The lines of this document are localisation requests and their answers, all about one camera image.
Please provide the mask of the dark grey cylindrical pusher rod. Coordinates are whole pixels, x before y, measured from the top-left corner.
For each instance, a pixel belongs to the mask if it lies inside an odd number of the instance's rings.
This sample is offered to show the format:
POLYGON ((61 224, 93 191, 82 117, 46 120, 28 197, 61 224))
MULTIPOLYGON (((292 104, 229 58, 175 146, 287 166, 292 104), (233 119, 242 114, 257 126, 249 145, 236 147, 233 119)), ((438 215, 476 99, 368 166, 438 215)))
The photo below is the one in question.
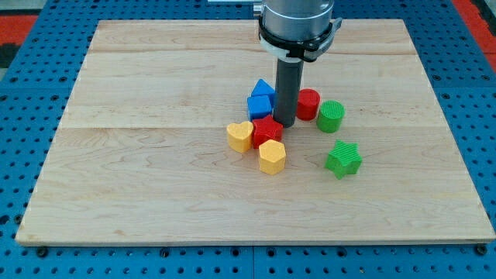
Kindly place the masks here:
POLYGON ((295 123, 303 65, 301 60, 277 60, 273 118, 284 128, 289 128, 295 123))

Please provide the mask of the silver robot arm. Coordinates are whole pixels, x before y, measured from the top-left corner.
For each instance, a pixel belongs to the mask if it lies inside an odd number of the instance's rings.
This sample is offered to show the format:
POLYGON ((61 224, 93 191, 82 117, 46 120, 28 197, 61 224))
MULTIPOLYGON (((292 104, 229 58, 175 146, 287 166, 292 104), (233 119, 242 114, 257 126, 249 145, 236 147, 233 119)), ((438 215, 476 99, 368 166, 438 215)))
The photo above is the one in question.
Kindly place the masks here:
POLYGON ((331 47, 342 25, 333 0, 261 0, 253 3, 260 44, 277 58, 273 118, 294 125, 304 63, 331 47))

